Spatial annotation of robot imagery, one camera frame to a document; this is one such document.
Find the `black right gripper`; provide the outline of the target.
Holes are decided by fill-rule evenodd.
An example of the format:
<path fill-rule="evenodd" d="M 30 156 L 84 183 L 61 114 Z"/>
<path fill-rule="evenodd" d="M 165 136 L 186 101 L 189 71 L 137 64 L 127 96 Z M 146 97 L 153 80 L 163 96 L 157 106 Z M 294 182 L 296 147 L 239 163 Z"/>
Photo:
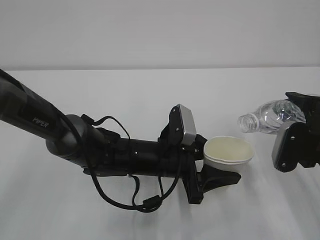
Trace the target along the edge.
<path fill-rule="evenodd" d="M 308 157 L 299 164 L 304 168 L 313 168 L 320 163 L 320 97 L 298 92 L 286 92 L 288 100 L 304 113 L 307 127 Z"/>

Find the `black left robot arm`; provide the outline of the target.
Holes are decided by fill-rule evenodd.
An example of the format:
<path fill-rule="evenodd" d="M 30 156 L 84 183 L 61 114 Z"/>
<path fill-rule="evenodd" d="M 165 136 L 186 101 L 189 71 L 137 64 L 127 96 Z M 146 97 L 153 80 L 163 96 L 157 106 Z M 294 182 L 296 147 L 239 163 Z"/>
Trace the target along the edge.
<path fill-rule="evenodd" d="M 93 120 L 86 114 L 65 115 L 8 73 L 0 73 L 0 119 L 45 140 L 47 150 L 80 166 L 91 176 L 99 195 L 109 204 L 124 210 L 150 213 L 182 181 L 190 204 L 200 204 L 210 190 L 235 185 L 241 175 L 205 164 L 197 171 L 196 161 L 204 158 L 207 140 L 197 134 L 192 112 L 181 104 L 169 113 L 169 121 L 157 141 L 122 138 L 102 128 L 105 117 Z M 119 203 L 108 197 L 98 179 L 128 176 L 140 189 L 139 176 L 173 178 L 167 191 L 141 204 Z"/>

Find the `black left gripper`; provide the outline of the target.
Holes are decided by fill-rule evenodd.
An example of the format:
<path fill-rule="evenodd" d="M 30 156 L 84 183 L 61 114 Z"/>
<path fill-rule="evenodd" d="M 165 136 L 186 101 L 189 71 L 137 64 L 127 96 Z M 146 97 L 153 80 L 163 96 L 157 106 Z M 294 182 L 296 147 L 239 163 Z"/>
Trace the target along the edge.
<path fill-rule="evenodd" d="M 196 161 L 204 159 L 204 147 L 208 141 L 197 134 L 190 146 L 170 145 L 169 126 L 167 125 L 158 138 L 163 148 L 161 160 L 167 156 L 170 163 L 165 167 L 173 167 L 174 180 L 170 188 L 164 192 L 161 176 L 158 176 L 161 198 L 166 199 L 175 189 L 178 180 L 181 179 L 189 204 L 199 205 L 204 194 L 225 186 L 236 185 L 242 176 L 233 171 L 220 170 L 209 165 L 204 165 L 200 172 L 197 171 Z"/>

